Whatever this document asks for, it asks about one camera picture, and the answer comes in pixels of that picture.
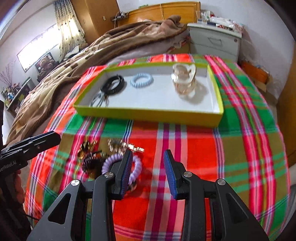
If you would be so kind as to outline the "clear pink hair claw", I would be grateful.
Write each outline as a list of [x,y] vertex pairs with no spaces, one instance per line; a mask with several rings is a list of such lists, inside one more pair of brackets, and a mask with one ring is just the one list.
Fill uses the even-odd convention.
[[174,88],[179,95],[188,95],[196,87],[195,64],[177,63],[172,67],[171,79],[174,84]]

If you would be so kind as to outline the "brown fleece blanket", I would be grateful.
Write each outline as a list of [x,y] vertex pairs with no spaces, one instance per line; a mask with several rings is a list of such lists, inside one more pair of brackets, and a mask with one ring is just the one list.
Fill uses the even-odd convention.
[[58,65],[23,100],[6,139],[12,145],[30,137],[49,117],[58,92],[75,84],[85,71],[105,65],[138,47],[174,38],[187,29],[179,15],[162,21],[145,21],[122,25],[106,32],[74,57]]

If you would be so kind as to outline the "colourful plaid tablecloth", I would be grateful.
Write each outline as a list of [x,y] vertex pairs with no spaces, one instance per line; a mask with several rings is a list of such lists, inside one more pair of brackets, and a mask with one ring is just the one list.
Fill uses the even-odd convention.
[[122,138],[144,148],[142,173],[134,191],[113,206],[117,240],[180,240],[184,202],[170,194],[163,153],[200,178],[225,179],[257,218],[270,240],[284,229],[290,198],[285,144],[265,99],[240,67],[218,57],[158,55],[125,61],[125,65],[152,62],[208,64],[224,105],[219,126],[213,130],[168,123],[85,118],[73,104],[103,69],[92,67],[79,79],[51,118],[47,130],[62,135],[59,146],[31,162],[25,212],[36,224],[61,191],[74,179],[90,180],[77,153],[85,141],[97,141],[107,150],[109,138]]

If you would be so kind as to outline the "teddy bear picture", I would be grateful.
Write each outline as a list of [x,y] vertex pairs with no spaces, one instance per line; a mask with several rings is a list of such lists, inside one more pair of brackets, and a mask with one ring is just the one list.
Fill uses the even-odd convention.
[[51,52],[44,54],[36,63],[35,67],[39,74],[42,72],[47,72],[53,70],[59,64],[58,61],[55,61]]

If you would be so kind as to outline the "dotted curtain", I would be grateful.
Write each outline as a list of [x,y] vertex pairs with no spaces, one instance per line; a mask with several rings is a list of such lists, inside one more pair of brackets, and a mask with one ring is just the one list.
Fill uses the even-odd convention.
[[54,1],[53,5],[60,33],[59,61],[61,62],[77,45],[86,43],[85,32],[79,23],[71,1]]

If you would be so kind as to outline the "green shallow cardboard box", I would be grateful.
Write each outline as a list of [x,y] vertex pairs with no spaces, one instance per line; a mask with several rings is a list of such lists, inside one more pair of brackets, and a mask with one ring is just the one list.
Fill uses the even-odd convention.
[[[171,79],[173,65],[159,62],[108,67],[79,94],[74,109],[82,116],[217,127],[224,107],[210,66],[196,63],[195,89],[179,95]],[[124,78],[124,88],[101,106],[92,106],[101,86],[116,75]]]

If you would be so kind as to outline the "wooden door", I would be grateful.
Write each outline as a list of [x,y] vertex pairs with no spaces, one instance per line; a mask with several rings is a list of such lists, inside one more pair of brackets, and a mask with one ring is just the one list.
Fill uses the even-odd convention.
[[277,103],[277,121],[283,135],[289,167],[295,164],[295,47],[287,82]]

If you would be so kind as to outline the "wooden wardrobe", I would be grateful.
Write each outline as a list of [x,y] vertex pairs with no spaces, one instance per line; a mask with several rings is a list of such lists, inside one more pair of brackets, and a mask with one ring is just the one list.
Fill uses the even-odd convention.
[[89,45],[114,28],[112,19],[119,12],[116,0],[71,0],[71,3]]

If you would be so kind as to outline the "orange storage box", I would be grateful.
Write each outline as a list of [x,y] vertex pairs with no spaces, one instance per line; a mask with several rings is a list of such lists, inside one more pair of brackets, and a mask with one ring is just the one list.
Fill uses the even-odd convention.
[[266,71],[255,67],[247,61],[241,61],[240,67],[253,80],[267,84],[269,74]]

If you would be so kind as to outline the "white bedside cabinet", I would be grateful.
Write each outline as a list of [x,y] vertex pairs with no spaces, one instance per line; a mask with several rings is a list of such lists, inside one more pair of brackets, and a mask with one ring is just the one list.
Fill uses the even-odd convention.
[[237,62],[242,34],[212,25],[188,23],[192,54],[213,55]]

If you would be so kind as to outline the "drinking glass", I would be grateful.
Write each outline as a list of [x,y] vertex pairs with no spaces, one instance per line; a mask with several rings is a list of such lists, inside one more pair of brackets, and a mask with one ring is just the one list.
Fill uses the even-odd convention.
[[207,25],[208,21],[210,21],[211,13],[210,13],[210,11],[202,11],[200,13],[200,17],[201,17],[202,24]]

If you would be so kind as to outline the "wooden headboard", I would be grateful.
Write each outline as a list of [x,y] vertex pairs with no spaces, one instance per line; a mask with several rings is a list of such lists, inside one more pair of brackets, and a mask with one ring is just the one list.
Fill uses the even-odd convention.
[[131,23],[162,21],[172,15],[181,17],[180,23],[196,23],[200,17],[201,3],[199,1],[177,1],[163,4],[144,6],[132,11],[124,11],[126,16],[116,20],[116,25],[122,26]]

